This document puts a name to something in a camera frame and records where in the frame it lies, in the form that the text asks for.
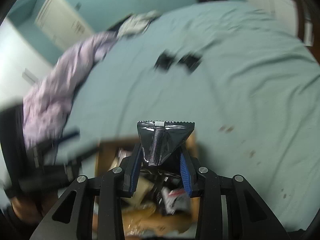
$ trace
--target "open box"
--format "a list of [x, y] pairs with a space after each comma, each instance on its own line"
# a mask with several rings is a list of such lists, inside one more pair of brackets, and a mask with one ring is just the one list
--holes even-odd
[[[132, 151], [134, 145], [139, 142], [139, 137], [122, 138], [101, 142], [102, 150], [96, 156], [95, 176], [102, 176], [105, 172], [114, 167], [114, 160], [120, 148], [123, 148], [127, 151]], [[187, 139], [186, 148], [191, 156], [198, 158], [195, 132], [193, 132]], [[96, 202], [99, 203], [99, 197], [96, 197]], [[147, 210], [139, 212], [129, 211], [123, 213], [122, 217], [125, 234], [130, 231], [128, 226], [130, 227], [133, 223], [139, 224], [140, 231], [152, 230], [158, 236], [163, 236], [173, 230], [178, 230], [180, 233], [182, 233], [188, 230], [193, 222], [197, 222], [199, 203], [199, 198], [191, 199], [191, 214], [162, 216], [160, 213], [154, 212], [152, 215], [145, 215], [146, 212], [148, 212]]]

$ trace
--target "shiny black package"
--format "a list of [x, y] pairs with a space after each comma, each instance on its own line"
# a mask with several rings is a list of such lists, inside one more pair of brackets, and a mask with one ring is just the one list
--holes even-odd
[[195, 123], [143, 121], [137, 127], [144, 155], [141, 171], [180, 177], [179, 146], [193, 132]]

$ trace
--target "black packet on bed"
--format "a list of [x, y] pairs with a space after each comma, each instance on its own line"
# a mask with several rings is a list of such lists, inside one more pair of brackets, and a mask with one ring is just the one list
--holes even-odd
[[144, 155], [141, 171], [180, 178], [179, 146], [193, 132], [195, 123], [143, 121], [137, 128]]

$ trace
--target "bed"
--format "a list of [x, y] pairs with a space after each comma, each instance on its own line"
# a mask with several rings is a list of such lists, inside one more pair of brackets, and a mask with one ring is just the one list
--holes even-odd
[[[165, 50], [202, 62], [191, 74], [176, 63], [155, 70]], [[177, 9], [119, 40], [93, 68], [65, 126], [81, 138], [60, 146], [57, 160], [137, 135], [141, 120], [195, 122], [202, 164], [242, 174], [287, 231], [306, 229], [320, 206], [319, 77], [303, 43], [245, 2]], [[83, 174], [94, 176], [94, 158]]]

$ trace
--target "purple fabric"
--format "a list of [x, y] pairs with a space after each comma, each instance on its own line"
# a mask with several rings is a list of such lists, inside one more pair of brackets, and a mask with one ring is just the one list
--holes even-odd
[[23, 98], [26, 149], [58, 138], [72, 108], [75, 88], [116, 43], [115, 32], [102, 32], [75, 44], [59, 58], [52, 72]]

